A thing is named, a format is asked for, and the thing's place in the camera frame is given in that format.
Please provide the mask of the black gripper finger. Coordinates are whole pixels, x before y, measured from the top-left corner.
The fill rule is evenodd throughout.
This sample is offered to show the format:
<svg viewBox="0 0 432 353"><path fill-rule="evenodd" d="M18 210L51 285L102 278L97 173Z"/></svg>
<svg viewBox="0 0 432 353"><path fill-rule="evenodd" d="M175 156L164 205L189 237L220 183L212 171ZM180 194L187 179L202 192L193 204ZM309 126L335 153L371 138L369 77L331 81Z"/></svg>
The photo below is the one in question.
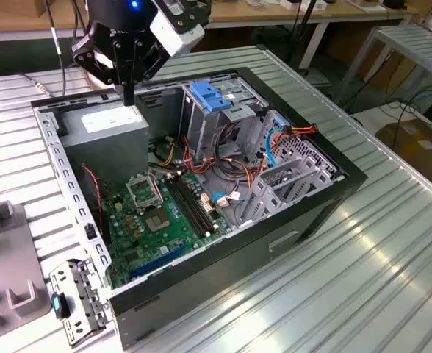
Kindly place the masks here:
<svg viewBox="0 0 432 353"><path fill-rule="evenodd" d="M128 86L128 105L134 105L134 90L155 76L167 61L164 47L154 42L151 45L139 40L134 41L131 73Z"/></svg>
<svg viewBox="0 0 432 353"><path fill-rule="evenodd" d="M72 47L73 61L106 85L113 85L123 105L129 106L129 70L122 45L110 34L88 34Z"/></svg>

